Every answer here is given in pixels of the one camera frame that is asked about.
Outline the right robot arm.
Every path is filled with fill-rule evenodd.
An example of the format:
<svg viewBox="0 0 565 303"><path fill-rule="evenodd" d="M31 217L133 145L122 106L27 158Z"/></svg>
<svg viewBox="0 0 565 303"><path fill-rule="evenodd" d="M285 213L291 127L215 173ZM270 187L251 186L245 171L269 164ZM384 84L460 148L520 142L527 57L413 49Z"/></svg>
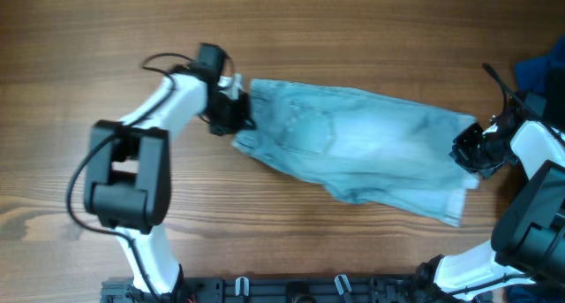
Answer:
<svg viewBox="0 0 565 303"><path fill-rule="evenodd" d="M513 284L564 285L564 93L529 93L510 142L528 181L487 242L439 255L411 280L415 302L470 301Z"/></svg>

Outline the light blue denim shorts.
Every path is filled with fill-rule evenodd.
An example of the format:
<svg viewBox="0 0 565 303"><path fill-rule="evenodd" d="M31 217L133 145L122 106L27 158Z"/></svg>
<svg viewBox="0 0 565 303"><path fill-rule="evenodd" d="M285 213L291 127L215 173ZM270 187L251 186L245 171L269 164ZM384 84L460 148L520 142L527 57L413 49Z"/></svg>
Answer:
<svg viewBox="0 0 565 303"><path fill-rule="evenodd" d="M250 89L256 127L232 141L243 154L342 202L460 225L478 179L450 153L473 116L351 87L253 80Z"/></svg>

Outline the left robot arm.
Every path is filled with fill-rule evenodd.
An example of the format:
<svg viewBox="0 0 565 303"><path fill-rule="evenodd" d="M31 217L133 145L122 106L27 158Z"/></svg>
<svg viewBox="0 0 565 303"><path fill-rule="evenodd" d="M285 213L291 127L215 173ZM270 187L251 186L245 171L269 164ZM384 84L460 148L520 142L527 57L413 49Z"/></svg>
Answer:
<svg viewBox="0 0 565 303"><path fill-rule="evenodd" d="M163 225L172 195L170 143L193 117L223 136L255 127L241 76L224 76L233 60L221 47L202 43L195 58L181 57L161 72L158 89L118 121L100 120L89 151L65 193L85 177L84 208L97 216L94 232L118 239L133 273L118 298L131 302L192 302L181 264Z"/></svg>

